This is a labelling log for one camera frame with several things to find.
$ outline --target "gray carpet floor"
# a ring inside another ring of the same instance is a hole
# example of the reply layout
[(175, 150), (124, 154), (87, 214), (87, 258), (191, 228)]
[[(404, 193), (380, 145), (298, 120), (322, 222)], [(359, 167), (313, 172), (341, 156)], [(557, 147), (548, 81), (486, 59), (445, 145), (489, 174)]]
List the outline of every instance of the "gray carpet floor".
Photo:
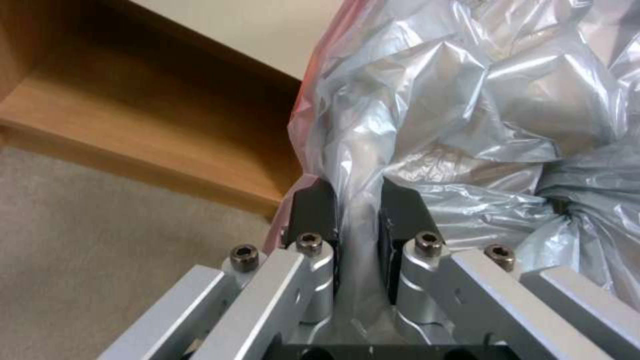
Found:
[(0, 359), (93, 359), (193, 265), (260, 245), (259, 215), (5, 147)]

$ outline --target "wooden panel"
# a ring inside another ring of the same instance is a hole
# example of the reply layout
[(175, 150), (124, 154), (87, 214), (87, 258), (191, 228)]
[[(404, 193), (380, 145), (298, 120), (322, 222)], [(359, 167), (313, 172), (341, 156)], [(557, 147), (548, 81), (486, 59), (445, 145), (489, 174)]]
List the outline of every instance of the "wooden panel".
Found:
[(171, 191), (227, 204), (235, 208), (264, 215), (269, 221), (276, 210), (273, 204), (256, 200), (246, 194), (224, 191), (216, 186), (211, 186), (207, 181), (201, 181), (155, 166), (141, 164), (138, 161), (113, 156), (111, 153), (73, 143), (62, 138), (36, 135), (32, 132), (19, 131), (18, 129), (9, 129), (5, 132), (5, 135), (7, 146), (17, 147), (82, 166), (96, 168), (149, 185), (167, 188)]
[(0, 1), (0, 101), (63, 38), (91, 1)]
[(292, 99), (172, 38), (104, 23), (25, 78), (0, 122), (275, 209), (299, 174), (286, 132)]

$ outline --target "plastic bag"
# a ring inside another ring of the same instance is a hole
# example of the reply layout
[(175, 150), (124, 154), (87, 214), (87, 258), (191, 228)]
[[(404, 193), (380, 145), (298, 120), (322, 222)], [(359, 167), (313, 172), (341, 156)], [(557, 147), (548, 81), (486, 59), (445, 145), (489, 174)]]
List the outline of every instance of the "plastic bag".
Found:
[(639, 14), (632, 1), (342, 5), (289, 123), (305, 175), (265, 246), (290, 194), (329, 180), (344, 255), (319, 341), (401, 341), (376, 256), (383, 176), (420, 191), (451, 249), (503, 243), (525, 270), (569, 265), (640, 309)]

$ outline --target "silver metal arm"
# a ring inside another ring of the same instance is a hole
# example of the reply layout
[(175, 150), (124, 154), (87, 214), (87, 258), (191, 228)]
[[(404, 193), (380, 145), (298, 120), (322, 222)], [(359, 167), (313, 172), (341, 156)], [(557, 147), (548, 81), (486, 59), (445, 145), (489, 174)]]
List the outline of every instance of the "silver metal arm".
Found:
[[(444, 256), (435, 271), (432, 259), (409, 241), (401, 273), (431, 295), (455, 325), (458, 343), (505, 341), (523, 359), (609, 358), (482, 252)], [(399, 313), (404, 294), (398, 293)]]
[(568, 267), (520, 282), (615, 359), (640, 359), (640, 314)]
[(213, 328), (237, 293), (225, 273), (196, 265), (98, 359), (179, 359)]
[(277, 336), (285, 341), (302, 319), (315, 288), (310, 279), (307, 257), (274, 250), (192, 359), (261, 359)]

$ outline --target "hex socket screw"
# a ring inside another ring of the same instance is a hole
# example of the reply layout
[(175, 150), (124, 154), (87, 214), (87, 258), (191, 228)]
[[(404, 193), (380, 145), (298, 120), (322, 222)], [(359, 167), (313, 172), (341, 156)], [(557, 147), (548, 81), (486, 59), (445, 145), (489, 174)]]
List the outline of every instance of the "hex socket screw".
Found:
[(484, 248), (484, 254), (506, 272), (512, 271), (515, 266), (516, 255), (508, 246), (491, 244)]
[(229, 252), (231, 266), (239, 272), (254, 271), (259, 264), (258, 249), (251, 244), (242, 244)]
[(435, 258), (442, 253), (443, 239), (432, 231), (421, 231), (415, 235), (415, 250), (421, 256)]
[(298, 252), (314, 257), (322, 252), (322, 236), (318, 233), (302, 233), (296, 239)]

